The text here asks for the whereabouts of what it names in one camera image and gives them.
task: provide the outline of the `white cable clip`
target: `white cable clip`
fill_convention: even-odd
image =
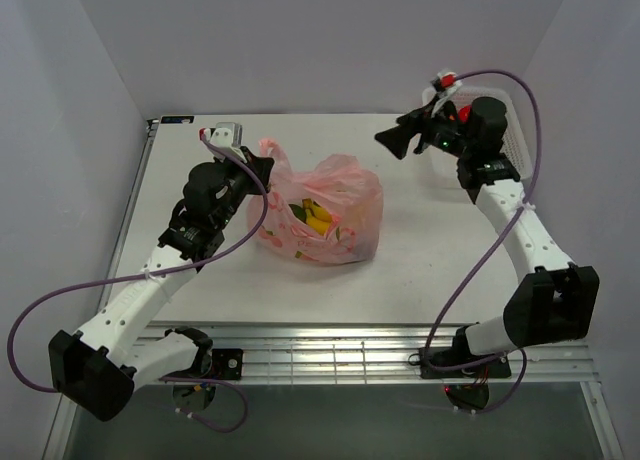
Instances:
[[[529,202],[524,202],[524,193],[522,195],[520,195],[520,198],[518,199],[518,201],[515,203],[515,208],[514,211],[517,211],[518,209],[522,208],[524,209],[525,212],[529,211],[529,212],[533,212],[536,209],[536,206],[529,203]]]
[[[142,270],[142,273],[144,273],[144,278],[147,281],[152,281],[158,284],[158,286],[160,287],[160,290],[162,290],[162,293],[164,293],[165,298],[167,299],[167,303],[171,303],[171,301],[173,300],[173,297],[171,297],[171,295],[169,295],[167,293],[167,291],[164,289],[164,285],[163,283],[160,281],[160,279],[158,277],[156,277],[155,275],[152,275],[151,272],[149,271],[149,267],[145,266],[144,270]]]

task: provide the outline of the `metal frame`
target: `metal frame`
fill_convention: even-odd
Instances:
[[[149,161],[158,121],[149,121],[147,141],[122,227],[116,241],[108,276],[115,275],[127,237],[140,185]],[[111,286],[102,290],[99,308],[109,300]],[[137,344],[157,341],[167,325],[152,322]],[[441,383],[422,380],[418,367],[407,363],[409,355],[424,345],[429,326],[335,326],[335,325],[215,325],[193,324],[214,339],[217,348],[242,348],[242,385],[369,385]],[[434,347],[447,346],[456,326],[441,327]],[[599,375],[584,341],[527,348],[529,365],[525,382],[580,382],[591,421],[605,459],[621,459],[611,419],[602,397]],[[509,361],[515,374],[521,369],[518,354]],[[462,382],[447,380],[447,383]],[[495,380],[512,382],[513,379]],[[71,434],[77,406],[66,397],[60,402],[43,454],[43,459],[63,457]]]

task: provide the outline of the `yellow banana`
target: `yellow banana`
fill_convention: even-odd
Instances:
[[[323,222],[329,222],[329,223],[333,221],[333,218],[331,218],[331,214],[329,214],[329,212],[327,212],[327,210],[324,207],[321,207],[316,202],[311,203],[311,210],[313,210],[313,215],[317,219],[322,220]]]
[[[329,230],[331,223],[323,222],[319,218],[314,217],[311,209],[309,208],[305,209],[305,213],[307,214],[307,225],[313,228],[320,235],[324,235],[325,233],[327,233],[327,230]]]

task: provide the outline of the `white plastic basket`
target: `white plastic basket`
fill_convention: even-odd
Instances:
[[[426,105],[435,94],[433,87],[427,87],[422,92],[422,102]],[[507,106],[507,131],[504,134],[504,147],[502,152],[509,158],[522,179],[529,178],[533,172],[531,157],[516,110],[513,107],[511,97],[502,89],[489,87],[476,87],[472,85],[462,85],[451,99],[456,107],[471,105],[471,102],[478,97],[497,98]],[[436,148],[428,148],[425,154],[431,161],[435,173],[435,182],[439,187],[459,188],[460,183],[457,177],[456,158],[444,153]]]

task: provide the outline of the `black bracket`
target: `black bracket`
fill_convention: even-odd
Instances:
[[[485,375],[487,378],[510,378],[511,368],[509,360],[506,356],[497,358],[479,367],[469,370],[454,370],[451,372],[440,372],[429,366],[436,367],[452,367],[463,363],[474,362],[487,358],[487,356],[472,355],[469,351],[469,343],[467,342],[466,330],[468,326],[460,327],[456,330],[453,337],[451,347],[448,348],[430,348],[428,356],[425,356],[425,348],[418,350],[420,357],[420,377],[424,379],[433,378],[474,378]]]
[[[430,348],[429,349],[429,361],[435,366],[453,366],[460,365],[462,363],[468,363],[475,360],[481,360],[483,357],[467,357],[465,360],[450,361],[451,349],[449,348]],[[509,366],[509,360],[507,357],[500,357],[485,365],[476,367],[470,370],[455,370],[453,372],[439,372],[430,368],[424,357],[424,348],[419,350],[420,355],[420,378],[425,380],[440,379],[440,378],[467,378],[474,379],[477,376],[481,376],[487,369],[487,378],[511,378],[511,367]]]

